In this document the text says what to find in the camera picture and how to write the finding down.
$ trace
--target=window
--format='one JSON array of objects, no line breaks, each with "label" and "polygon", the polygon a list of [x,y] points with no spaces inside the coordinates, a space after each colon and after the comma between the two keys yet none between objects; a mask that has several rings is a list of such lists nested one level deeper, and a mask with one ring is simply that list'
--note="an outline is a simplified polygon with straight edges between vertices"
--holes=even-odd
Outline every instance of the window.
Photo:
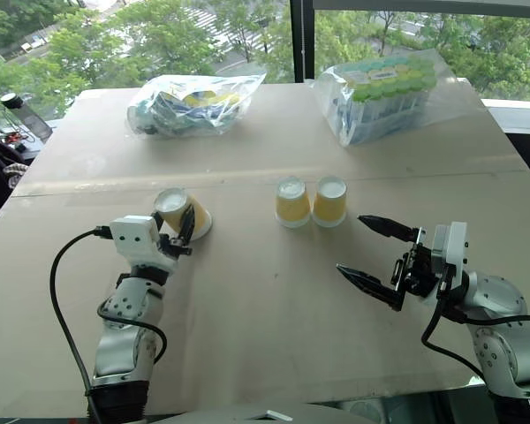
[{"label": "window", "polygon": [[403,11],[316,11],[315,75],[338,63],[437,49],[481,98],[530,101],[530,19]]},{"label": "window", "polygon": [[288,0],[0,1],[0,96],[18,93],[45,119],[86,89],[259,72],[294,78]]}]

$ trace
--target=clear plastic bag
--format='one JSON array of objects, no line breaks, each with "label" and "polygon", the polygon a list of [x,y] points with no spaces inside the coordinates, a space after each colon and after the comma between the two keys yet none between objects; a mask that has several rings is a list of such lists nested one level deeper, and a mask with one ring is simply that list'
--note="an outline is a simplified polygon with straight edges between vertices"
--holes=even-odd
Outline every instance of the clear plastic bag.
[{"label": "clear plastic bag", "polygon": [[337,64],[312,85],[343,146],[486,112],[434,49]]},{"label": "clear plastic bag", "polygon": [[170,137],[227,132],[246,113],[265,74],[242,77],[162,75],[150,80],[127,108],[136,133]]}]

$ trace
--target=paper cup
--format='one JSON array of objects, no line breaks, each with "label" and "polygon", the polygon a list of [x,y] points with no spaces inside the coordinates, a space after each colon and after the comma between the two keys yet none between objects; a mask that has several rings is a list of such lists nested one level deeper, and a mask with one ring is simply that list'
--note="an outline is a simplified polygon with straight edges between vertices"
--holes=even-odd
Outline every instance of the paper cup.
[{"label": "paper cup", "polygon": [[298,228],[310,219],[307,187],[296,177],[283,179],[276,188],[277,221],[288,228]]},{"label": "paper cup", "polygon": [[312,219],[321,227],[335,227],[345,219],[347,187],[343,179],[324,177],[318,181]]},{"label": "paper cup", "polygon": [[194,232],[191,240],[202,237],[212,226],[212,215],[183,188],[170,188],[159,193],[155,210],[176,233],[180,232],[180,218],[189,205],[194,208]]}]

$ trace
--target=wooden table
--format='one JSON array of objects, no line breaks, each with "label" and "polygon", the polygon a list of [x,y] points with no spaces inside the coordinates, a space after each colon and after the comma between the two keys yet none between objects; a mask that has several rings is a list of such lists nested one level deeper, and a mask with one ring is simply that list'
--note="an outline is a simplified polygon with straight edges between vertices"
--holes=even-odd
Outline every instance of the wooden table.
[{"label": "wooden table", "polygon": [[[170,346],[148,413],[467,385],[470,371],[419,342],[429,308],[409,297],[394,313],[336,271],[342,262],[387,282],[408,248],[356,214],[430,233],[467,221],[468,267],[512,280],[530,310],[530,172],[486,112],[345,150],[304,86],[265,86],[230,134],[151,142],[125,129],[132,90],[97,94],[76,102],[0,212],[0,416],[84,414],[49,303],[50,264],[75,235],[150,213],[166,186],[186,187],[215,221],[166,285]],[[301,176],[313,193],[324,173],[346,179],[348,218],[335,229],[278,225],[276,179]],[[89,369],[102,329],[95,309],[127,270],[100,239],[80,242],[59,267],[61,308]],[[441,323],[433,339],[473,360],[463,326]]]}]

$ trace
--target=crosswalk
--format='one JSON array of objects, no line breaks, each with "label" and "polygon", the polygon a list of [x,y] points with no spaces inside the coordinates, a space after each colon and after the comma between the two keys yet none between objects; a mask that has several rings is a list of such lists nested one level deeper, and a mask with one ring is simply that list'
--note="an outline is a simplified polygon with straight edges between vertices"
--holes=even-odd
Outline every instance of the crosswalk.
[{"label": "crosswalk", "polygon": [[[198,28],[208,31],[217,44],[222,48],[224,53],[232,50],[236,42],[240,42],[239,35],[235,34],[234,31],[230,30],[230,24],[226,23],[224,29],[217,31],[214,23],[216,21],[216,15],[209,11],[203,11],[201,9],[194,9],[193,7],[184,8],[188,18],[194,20],[195,25]],[[254,50],[265,51],[265,45],[261,41],[260,33],[249,32],[246,35],[247,44],[250,45]],[[272,46],[268,45],[267,50],[271,51]]]}]

